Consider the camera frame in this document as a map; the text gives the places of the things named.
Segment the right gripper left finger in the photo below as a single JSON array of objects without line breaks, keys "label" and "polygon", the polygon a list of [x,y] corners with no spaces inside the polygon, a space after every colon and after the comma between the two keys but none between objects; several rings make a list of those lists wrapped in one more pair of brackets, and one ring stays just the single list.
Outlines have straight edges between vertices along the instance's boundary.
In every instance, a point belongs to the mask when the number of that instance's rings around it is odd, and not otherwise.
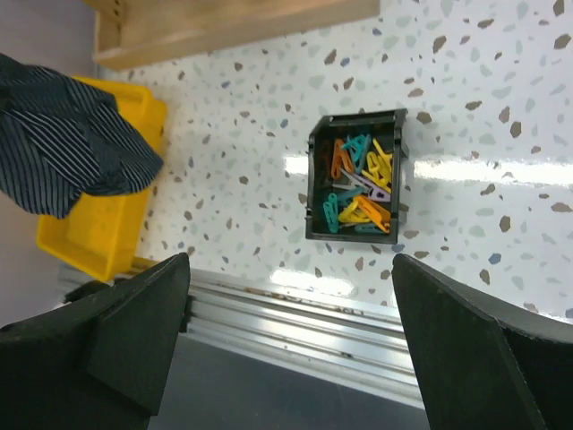
[{"label": "right gripper left finger", "polygon": [[160,409],[191,273],[176,254],[1,330],[3,429],[145,429]]}]

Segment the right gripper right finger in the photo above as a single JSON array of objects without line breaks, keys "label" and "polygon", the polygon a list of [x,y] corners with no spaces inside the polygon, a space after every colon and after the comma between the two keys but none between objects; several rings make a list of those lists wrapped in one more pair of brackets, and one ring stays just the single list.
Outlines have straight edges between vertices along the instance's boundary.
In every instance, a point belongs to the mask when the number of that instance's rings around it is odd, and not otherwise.
[{"label": "right gripper right finger", "polygon": [[570,429],[572,326],[398,254],[392,281],[432,429]]}]

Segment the navy striped underwear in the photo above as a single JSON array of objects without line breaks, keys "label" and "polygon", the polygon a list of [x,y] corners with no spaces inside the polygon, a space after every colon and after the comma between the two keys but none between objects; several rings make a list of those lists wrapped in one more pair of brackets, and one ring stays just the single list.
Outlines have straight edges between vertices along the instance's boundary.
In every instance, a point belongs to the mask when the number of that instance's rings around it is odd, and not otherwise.
[{"label": "navy striped underwear", "polygon": [[143,191],[162,166],[111,93],[1,57],[1,191],[22,209],[63,219],[84,194]]}]

